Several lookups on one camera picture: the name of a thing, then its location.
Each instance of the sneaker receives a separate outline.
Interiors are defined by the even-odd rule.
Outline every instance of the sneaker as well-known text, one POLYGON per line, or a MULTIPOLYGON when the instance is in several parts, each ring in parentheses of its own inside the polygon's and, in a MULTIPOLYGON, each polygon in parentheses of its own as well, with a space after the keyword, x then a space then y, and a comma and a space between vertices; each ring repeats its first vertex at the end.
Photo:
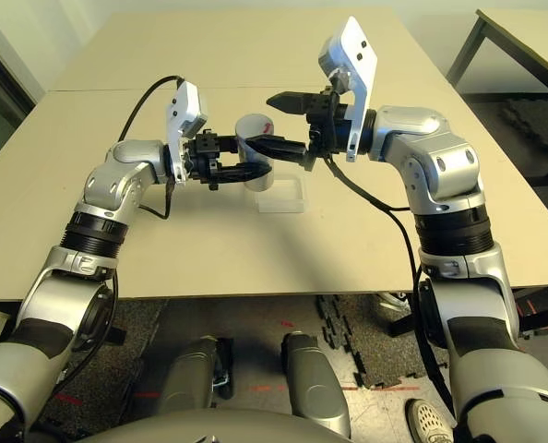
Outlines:
POLYGON ((452 429, 442 415, 426 400, 409 399, 405 416, 415 443, 453 443, 452 429))

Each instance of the black cylinder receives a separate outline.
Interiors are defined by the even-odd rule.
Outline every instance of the black cylinder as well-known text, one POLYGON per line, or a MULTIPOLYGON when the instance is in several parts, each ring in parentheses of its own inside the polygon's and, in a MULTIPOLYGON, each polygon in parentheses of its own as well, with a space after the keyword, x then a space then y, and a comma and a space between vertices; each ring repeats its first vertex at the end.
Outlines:
POLYGON ((438 215, 416 215, 422 251, 435 256, 478 254, 494 245, 485 205, 438 215))
MULTIPOLYGON (((334 115, 338 152, 345 152, 348 148, 348 135, 350 134, 351 120, 344 120, 346 108, 347 106, 345 104, 339 104, 334 115)), ((367 153, 373 146, 373 125, 375 124, 375 118, 375 110, 366 110, 363 131, 360 135, 360 142, 358 143, 358 154, 362 155, 367 153)))
POLYGON ((95 256, 116 258, 128 226, 118 221, 74 212, 65 228, 61 247, 95 256))

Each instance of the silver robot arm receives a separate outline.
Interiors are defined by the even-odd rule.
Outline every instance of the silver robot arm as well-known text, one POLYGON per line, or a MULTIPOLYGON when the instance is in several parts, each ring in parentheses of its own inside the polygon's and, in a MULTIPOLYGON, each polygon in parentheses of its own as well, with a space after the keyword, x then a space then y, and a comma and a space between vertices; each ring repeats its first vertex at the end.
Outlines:
POLYGON ((159 140, 120 141, 89 175, 61 244, 21 305, 16 329, 0 343, 0 429, 28 430, 72 352, 102 339, 115 298, 106 282, 143 194, 187 177, 180 138, 193 137, 206 121, 196 86, 179 82, 167 116, 169 150, 159 140))
POLYGON ((376 66, 370 47, 350 18, 319 56, 332 86, 268 100, 284 113, 306 115, 308 147, 273 136, 246 143, 308 171, 316 158, 330 165, 331 155, 343 152, 348 162, 358 153, 391 163, 407 190, 430 276, 418 286, 422 339, 448 348, 459 438, 548 442, 548 370, 516 343, 518 315, 502 249, 492 238, 477 154, 436 111, 366 110, 376 66), (347 91, 353 106, 340 103, 347 91))
POLYGON ((518 315, 492 240, 474 149, 422 108, 382 107, 371 160, 399 171, 420 235, 424 327, 448 348, 459 432, 548 441, 548 370, 516 344, 518 315))

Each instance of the white cup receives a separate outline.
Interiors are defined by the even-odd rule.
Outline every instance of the white cup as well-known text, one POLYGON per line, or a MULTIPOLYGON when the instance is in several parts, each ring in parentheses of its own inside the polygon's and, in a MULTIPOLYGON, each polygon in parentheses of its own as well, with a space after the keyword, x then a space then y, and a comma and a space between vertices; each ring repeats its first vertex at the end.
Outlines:
MULTIPOLYGON (((237 120, 235 125, 235 135, 237 136, 237 146, 239 150, 239 159, 242 162, 261 162, 272 166, 272 160, 259 152, 256 152, 245 143, 246 138, 260 136, 262 134, 274 134, 274 124, 272 120, 263 114, 248 114, 237 120)), ((266 175, 245 182, 245 187, 251 191, 260 192, 272 186, 274 182, 274 173, 270 171, 266 175)))

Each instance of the black cable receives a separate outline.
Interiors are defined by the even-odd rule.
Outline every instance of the black cable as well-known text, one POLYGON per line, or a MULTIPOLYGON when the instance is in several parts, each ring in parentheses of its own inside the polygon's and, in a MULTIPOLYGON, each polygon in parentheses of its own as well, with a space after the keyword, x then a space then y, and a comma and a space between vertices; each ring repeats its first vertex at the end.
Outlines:
MULTIPOLYGON (((182 82, 184 79, 180 76, 167 76, 164 78, 160 78, 155 83, 153 83, 148 90, 145 91, 145 93, 141 96, 140 99, 138 99, 137 104, 133 108, 133 111, 128 116, 128 119, 126 120, 125 127, 123 127, 122 132, 120 133, 120 136, 118 137, 118 141, 123 141, 126 137, 126 133, 128 132, 128 129, 133 124, 133 121, 135 120, 135 117, 138 114, 138 111, 141 109, 143 104, 147 101, 151 93, 156 90, 159 86, 161 86, 164 83, 167 83, 169 81, 177 81, 178 84, 182 82)), ((170 210, 172 208, 172 193, 173 189, 175 188, 175 181, 173 180, 173 177, 169 177, 167 183, 165 184, 165 213, 161 214, 154 208, 150 208, 146 205, 139 205, 139 207, 142 210, 146 210, 147 212, 150 212, 151 214, 155 215, 156 217, 159 217, 162 220, 167 220, 170 217, 170 210)))
POLYGON ((180 76, 167 76, 164 78, 160 78, 155 83, 153 83, 151 86, 149 86, 149 89, 145 91, 145 93, 142 95, 140 99, 138 99, 137 104, 135 105, 135 108, 133 108, 133 111, 128 116, 128 120, 126 120, 125 127, 123 128, 123 131, 120 133, 120 137, 118 138, 118 141, 123 141, 126 137, 126 133, 128 132, 128 129, 133 124, 133 120, 135 120, 135 117, 138 114, 138 111, 141 109, 143 104, 147 101, 151 93, 156 90, 159 86, 161 86, 164 83, 167 83, 168 81, 177 81, 181 82, 183 78, 180 76))
POLYGON ((448 390, 444 377, 442 377, 442 373, 440 372, 440 367, 435 359, 432 347, 430 346, 430 343, 428 343, 428 340, 425 337, 425 332, 423 331, 422 311, 420 308, 421 277, 422 267, 419 267, 415 273, 415 278, 413 279, 413 292, 411 296, 408 297, 411 316, 413 317, 413 332, 415 333, 415 339, 418 342, 418 347, 420 348, 420 356, 422 357, 425 372, 428 374, 428 378, 432 380, 432 383, 440 395, 440 398, 454 417, 455 411, 452 404, 452 395, 448 390))
MULTIPOLYGON (((329 151, 333 151, 337 146, 337 139, 336 134, 334 130, 334 109, 335 106, 333 102, 333 95, 335 94, 336 99, 339 99, 338 93, 335 91, 335 84, 332 82, 332 91, 330 92, 329 96, 329 110, 328 110, 328 124, 329 127, 331 127, 331 130, 333 132, 332 136, 332 143, 333 145, 329 147, 329 151)), ((343 171, 339 168, 339 166, 333 161, 333 158, 331 157, 331 154, 329 154, 326 158, 324 158, 325 164, 328 166, 329 170, 336 178, 338 178, 344 185, 346 185, 349 189, 354 191, 356 194, 358 194, 360 197, 364 198, 366 201, 368 201, 371 205, 373 205, 378 210, 381 210, 384 212, 397 226, 399 227, 399 230, 401 231, 401 235, 403 236, 403 241, 405 242, 405 247, 407 248, 407 254, 410 260, 410 268, 411 268, 411 277, 413 279, 413 291, 412 295, 408 297, 408 302, 410 305, 411 310, 411 318, 413 319, 413 330, 415 333, 415 339, 418 342, 418 348, 420 350, 420 356, 422 357, 423 366, 426 370, 426 373, 428 374, 428 377, 430 380, 432 380, 432 383, 435 386, 436 391, 440 395, 440 398, 450 411, 452 415, 454 416, 454 407, 452 404, 452 396, 450 394, 450 391, 448 390, 447 384, 442 377, 442 373, 440 372, 440 368, 438 367, 438 362, 435 359, 434 352, 432 351, 432 347, 430 346, 430 343, 425 337, 425 332, 423 330, 423 319, 422 314, 420 310, 420 297, 419 297, 419 284, 420 284, 420 278, 422 276, 422 268, 419 267, 416 270, 415 267, 415 258, 413 255, 413 248, 411 247, 411 241, 407 234, 407 231, 405 230, 405 227, 403 226, 403 223, 393 214, 392 211, 400 211, 400 210, 409 210, 409 208, 393 208, 389 206, 388 204, 384 203, 383 201, 379 200, 378 198, 373 197, 368 192, 366 192, 364 189, 356 185, 352 180, 350 180, 346 174, 343 173, 343 171)))
POLYGON ((146 205, 138 205, 142 210, 146 210, 147 212, 150 212, 151 214, 159 217, 162 220, 167 220, 170 218, 170 210, 172 209, 172 193, 173 189, 175 188, 175 180, 173 177, 169 177, 167 179, 167 182, 165 183, 165 213, 161 214, 160 212, 156 211, 154 208, 150 208, 146 205))
POLYGON ((96 354, 96 352, 101 348, 101 346, 106 341, 106 337, 108 336, 108 332, 110 332, 110 329, 112 327, 112 323, 114 321, 114 316, 116 314, 116 305, 118 305, 118 271, 114 270, 114 275, 112 276, 112 289, 113 289, 113 299, 112 299, 112 307, 110 310, 110 316, 108 317, 108 323, 106 323, 106 328, 104 329, 103 334, 101 335, 100 339, 94 344, 94 346, 89 351, 88 355, 81 360, 77 366, 59 383, 57 383, 54 388, 53 392, 51 393, 51 398, 54 397, 56 394, 61 392, 73 379, 81 372, 81 370, 88 365, 88 363, 91 361, 93 356, 96 354))

